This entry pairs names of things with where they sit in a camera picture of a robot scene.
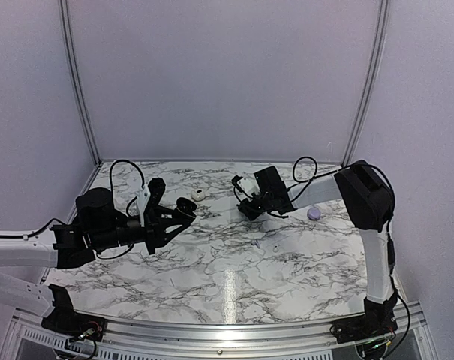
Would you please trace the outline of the black earbud charging case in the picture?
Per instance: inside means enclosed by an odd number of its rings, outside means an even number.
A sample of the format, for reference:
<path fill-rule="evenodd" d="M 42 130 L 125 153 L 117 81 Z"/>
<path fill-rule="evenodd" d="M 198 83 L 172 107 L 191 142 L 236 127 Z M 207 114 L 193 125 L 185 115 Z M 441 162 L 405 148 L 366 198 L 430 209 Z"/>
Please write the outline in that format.
<path fill-rule="evenodd" d="M 197 210 L 197 205 L 189 199 L 184 197 L 178 198 L 176 201 L 176 209 L 184 216 L 188 216 L 190 218 L 196 217 L 195 211 Z"/>

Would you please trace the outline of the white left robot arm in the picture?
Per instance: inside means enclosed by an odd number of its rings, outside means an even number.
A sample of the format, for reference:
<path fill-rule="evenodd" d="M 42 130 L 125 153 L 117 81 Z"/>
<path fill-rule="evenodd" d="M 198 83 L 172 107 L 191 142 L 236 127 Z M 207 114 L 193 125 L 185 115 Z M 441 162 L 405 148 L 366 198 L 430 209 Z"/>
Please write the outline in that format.
<path fill-rule="evenodd" d="M 77 215 L 70 224 L 53 219 L 36 231 L 0 234 L 0 267 L 77 269 L 106 250 L 130 251 L 139 243 L 154 254 L 196 218 L 195 203 L 180 197 L 175 208 L 167 208 L 160 204 L 163 195 L 163 187 L 142 189 L 138 213 L 128 216 L 115 208 L 111 190 L 93 188 L 77 197 Z M 0 302 L 52 320 L 66 334 L 76 333 L 82 324 L 63 286 L 37 286 L 0 275 Z"/>

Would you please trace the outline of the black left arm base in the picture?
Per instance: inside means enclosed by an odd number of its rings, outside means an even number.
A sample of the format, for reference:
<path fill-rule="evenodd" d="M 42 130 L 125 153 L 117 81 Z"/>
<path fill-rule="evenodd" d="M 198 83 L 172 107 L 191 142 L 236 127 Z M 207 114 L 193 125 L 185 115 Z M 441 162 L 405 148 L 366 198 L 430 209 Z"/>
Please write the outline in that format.
<path fill-rule="evenodd" d="M 63 286 L 50 284 L 48 288 L 53 295 L 53 310 L 41 321 L 44 329 L 77 339 L 82 333 L 92 329 L 93 333 L 89 334 L 88 338 L 94 341 L 102 340 L 107 324 L 105 318 L 75 311 L 68 291 Z"/>

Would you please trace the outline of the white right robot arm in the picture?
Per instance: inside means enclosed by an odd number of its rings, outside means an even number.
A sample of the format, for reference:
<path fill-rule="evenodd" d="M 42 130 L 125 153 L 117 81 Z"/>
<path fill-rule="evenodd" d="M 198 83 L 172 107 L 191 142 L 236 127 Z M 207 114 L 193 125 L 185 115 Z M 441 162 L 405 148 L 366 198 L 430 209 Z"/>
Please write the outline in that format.
<path fill-rule="evenodd" d="M 275 166 L 251 178 L 236 175 L 232 180 L 238 210 L 253 221 L 263 214 L 275 218 L 333 200 L 342 200 L 350 222 L 362 238 L 367 272 L 366 298 L 383 304 L 395 292 L 392 272 L 395 251 L 390 224 L 395 193 L 388 178 L 364 160 L 325 173 L 314 172 L 304 180 L 285 183 Z"/>

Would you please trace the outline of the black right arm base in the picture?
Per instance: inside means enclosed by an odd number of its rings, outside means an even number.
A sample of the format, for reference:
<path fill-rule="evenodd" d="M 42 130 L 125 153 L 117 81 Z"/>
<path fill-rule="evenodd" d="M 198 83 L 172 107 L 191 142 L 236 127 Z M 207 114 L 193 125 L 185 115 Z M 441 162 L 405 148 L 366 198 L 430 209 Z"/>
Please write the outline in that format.
<path fill-rule="evenodd" d="M 343 344 L 396 332 L 398 325 L 394 314 L 394 307 L 397 301 L 397 291 L 382 304 L 365 298 L 364 313 L 334 320 L 330 327 L 330 333 L 336 338 L 339 344 Z"/>

